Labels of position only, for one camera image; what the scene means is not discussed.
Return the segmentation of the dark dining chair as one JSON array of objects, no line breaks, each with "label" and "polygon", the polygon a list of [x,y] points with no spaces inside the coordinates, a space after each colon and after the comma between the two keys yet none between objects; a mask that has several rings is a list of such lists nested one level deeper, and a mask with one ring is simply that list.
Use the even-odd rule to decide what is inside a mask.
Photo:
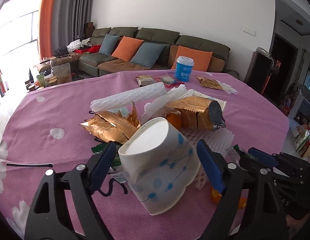
[{"label": "dark dining chair", "polygon": [[244,83],[262,94],[270,69],[273,66],[274,59],[271,55],[265,49],[257,47],[253,52]]}]

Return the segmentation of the gold foil snack wrapper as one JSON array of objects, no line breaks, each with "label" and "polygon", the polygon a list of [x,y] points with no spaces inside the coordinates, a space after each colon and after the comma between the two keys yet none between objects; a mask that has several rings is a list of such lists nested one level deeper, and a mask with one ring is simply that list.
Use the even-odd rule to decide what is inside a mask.
[{"label": "gold foil snack wrapper", "polygon": [[132,102],[132,111],[127,116],[110,111],[94,113],[94,116],[80,126],[103,142],[126,143],[141,127],[135,103]]}]

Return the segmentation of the white paper cup blue dots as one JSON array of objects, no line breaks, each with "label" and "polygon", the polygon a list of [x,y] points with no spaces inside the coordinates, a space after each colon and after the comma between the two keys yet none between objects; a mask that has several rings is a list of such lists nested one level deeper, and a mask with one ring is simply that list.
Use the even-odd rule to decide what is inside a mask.
[{"label": "white paper cup blue dots", "polygon": [[128,185],[151,216],[174,207],[200,168],[194,146],[165,118],[146,122],[118,154]]}]

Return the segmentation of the gold and black snack bag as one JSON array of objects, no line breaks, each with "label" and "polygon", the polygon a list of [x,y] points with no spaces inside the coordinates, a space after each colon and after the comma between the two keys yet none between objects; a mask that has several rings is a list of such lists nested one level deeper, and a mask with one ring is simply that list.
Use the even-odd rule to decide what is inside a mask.
[{"label": "gold and black snack bag", "polygon": [[189,96],[169,102],[165,107],[180,112],[181,127],[198,131],[216,131],[226,128],[222,108],[218,101],[199,96]]}]

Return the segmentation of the pink floral tablecloth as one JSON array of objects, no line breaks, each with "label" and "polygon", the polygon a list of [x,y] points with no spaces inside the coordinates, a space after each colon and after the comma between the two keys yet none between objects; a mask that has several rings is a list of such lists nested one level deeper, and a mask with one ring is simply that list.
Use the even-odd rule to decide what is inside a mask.
[{"label": "pink floral tablecloth", "polygon": [[[0,145],[0,211],[15,229],[24,230],[24,218],[49,164],[56,172],[68,171],[92,155],[96,141],[81,126],[91,117],[90,103],[137,88],[137,75],[118,72],[70,82],[28,93],[21,101],[7,123]],[[198,74],[192,74],[186,87],[225,101],[226,126],[215,132],[185,132],[191,143],[204,138],[216,152],[232,145],[243,150],[255,147],[269,154],[282,150],[289,121],[272,103],[228,74],[211,74],[211,78],[226,85],[226,91],[202,87],[197,78]],[[172,179],[160,179],[159,188],[143,190],[141,199],[135,195],[138,184],[127,194],[115,185],[109,197],[99,192],[93,195],[115,239],[197,239],[216,209],[209,186],[198,190],[194,185],[186,187],[177,204],[161,215],[151,216],[145,209],[145,204],[157,204],[161,195],[173,192],[191,161],[187,155],[167,155],[177,140],[169,138],[162,127],[163,121],[159,121],[143,129],[129,152],[148,150],[163,139],[160,159],[153,162],[153,167],[160,175],[175,172]]]}]

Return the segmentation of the blue cup with white lid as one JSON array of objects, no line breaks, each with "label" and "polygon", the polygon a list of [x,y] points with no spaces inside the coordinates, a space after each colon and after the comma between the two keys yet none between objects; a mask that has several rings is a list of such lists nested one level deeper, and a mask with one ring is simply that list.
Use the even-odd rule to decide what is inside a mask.
[{"label": "blue cup with white lid", "polygon": [[175,77],[181,82],[188,82],[191,76],[193,66],[193,59],[186,56],[179,56],[176,59]]}]

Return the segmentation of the coffee table with jars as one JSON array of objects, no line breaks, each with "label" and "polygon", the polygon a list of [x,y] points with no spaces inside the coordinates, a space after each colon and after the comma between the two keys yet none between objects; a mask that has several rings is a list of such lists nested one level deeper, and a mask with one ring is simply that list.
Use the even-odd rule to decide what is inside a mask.
[{"label": "coffee table with jars", "polygon": [[78,58],[71,56],[41,62],[36,66],[38,73],[34,81],[29,78],[25,83],[27,90],[31,92],[78,80],[78,62]]}]

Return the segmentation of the red clear snack packet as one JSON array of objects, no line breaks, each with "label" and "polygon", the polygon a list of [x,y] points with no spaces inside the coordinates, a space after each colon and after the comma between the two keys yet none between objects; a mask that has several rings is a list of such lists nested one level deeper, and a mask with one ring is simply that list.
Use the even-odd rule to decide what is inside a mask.
[{"label": "red clear snack packet", "polygon": [[174,76],[168,74],[154,77],[154,80],[156,82],[162,82],[166,88],[173,88],[184,84],[183,82],[176,79]]}]

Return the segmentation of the olive green sectional sofa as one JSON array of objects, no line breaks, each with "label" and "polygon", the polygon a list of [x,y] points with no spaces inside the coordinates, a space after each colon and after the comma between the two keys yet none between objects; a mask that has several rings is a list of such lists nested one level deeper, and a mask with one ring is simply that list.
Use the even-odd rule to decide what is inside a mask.
[{"label": "olive green sectional sofa", "polygon": [[96,52],[80,56],[77,67],[93,77],[132,70],[174,69],[179,56],[195,62],[195,70],[239,74],[227,69],[230,48],[200,37],[180,35],[177,31],[114,27],[93,31],[92,45]]}]

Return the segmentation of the small brown snack packet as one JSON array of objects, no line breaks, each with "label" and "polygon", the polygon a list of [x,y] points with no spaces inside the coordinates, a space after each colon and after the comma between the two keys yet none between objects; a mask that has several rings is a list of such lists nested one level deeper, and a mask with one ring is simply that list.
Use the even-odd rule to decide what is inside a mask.
[{"label": "small brown snack packet", "polygon": [[139,87],[144,87],[156,83],[156,80],[149,75],[136,76],[135,80],[137,81]]}]

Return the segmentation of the blue grey cushion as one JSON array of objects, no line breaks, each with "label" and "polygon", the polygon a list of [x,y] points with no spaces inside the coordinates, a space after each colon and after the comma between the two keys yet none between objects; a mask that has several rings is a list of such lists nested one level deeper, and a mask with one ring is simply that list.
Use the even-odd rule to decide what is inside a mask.
[{"label": "blue grey cushion", "polygon": [[118,39],[119,39],[118,35],[106,34],[105,38],[103,39],[103,42],[101,44],[101,47],[99,49],[99,53],[107,55],[107,56],[111,56],[111,54],[115,48],[115,45],[118,42]]},{"label": "blue grey cushion", "polygon": [[144,42],[130,60],[130,63],[152,68],[164,48],[165,46],[163,44]]}]

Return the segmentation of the grey curtain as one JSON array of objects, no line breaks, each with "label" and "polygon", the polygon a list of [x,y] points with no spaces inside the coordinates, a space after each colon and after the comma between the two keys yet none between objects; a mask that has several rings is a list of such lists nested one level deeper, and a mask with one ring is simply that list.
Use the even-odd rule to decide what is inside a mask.
[{"label": "grey curtain", "polygon": [[57,50],[84,37],[90,22],[93,0],[54,0],[51,22],[51,49]]}]

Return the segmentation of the orange peel piece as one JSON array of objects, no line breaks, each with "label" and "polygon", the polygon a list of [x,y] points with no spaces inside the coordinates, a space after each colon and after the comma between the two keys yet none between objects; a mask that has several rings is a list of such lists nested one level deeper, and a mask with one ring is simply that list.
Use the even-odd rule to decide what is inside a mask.
[{"label": "orange peel piece", "polygon": [[181,130],[181,116],[176,113],[168,113],[166,120],[177,130]]}]

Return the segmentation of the orange curtain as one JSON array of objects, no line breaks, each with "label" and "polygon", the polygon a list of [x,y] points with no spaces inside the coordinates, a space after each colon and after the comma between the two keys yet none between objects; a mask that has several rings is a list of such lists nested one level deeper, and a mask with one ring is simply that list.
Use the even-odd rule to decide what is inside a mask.
[{"label": "orange curtain", "polygon": [[38,22],[38,52],[40,59],[52,56],[51,24],[55,0],[41,0]]}]

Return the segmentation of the orange cushion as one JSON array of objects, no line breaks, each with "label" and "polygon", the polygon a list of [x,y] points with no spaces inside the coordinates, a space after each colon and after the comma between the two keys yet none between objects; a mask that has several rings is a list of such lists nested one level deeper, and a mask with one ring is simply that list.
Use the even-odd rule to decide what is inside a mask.
[{"label": "orange cushion", "polygon": [[112,53],[112,57],[123,61],[130,61],[143,44],[144,40],[124,36]]},{"label": "orange cushion", "polygon": [[175,69],[176,67],[176,59],[179,56],[185,56],[190,59],[193,59],[194,61],[193,70],[206,72],[208,69],[208,65],[211,61],[212,55],[213,55],[212,51],[202,51],[202,50],[191,49],[191,48],[187,48],[183,46],[178,46],[178,50],[176,52],[176,56],[174,59],[174,64],[172,66],[172,69]]}]

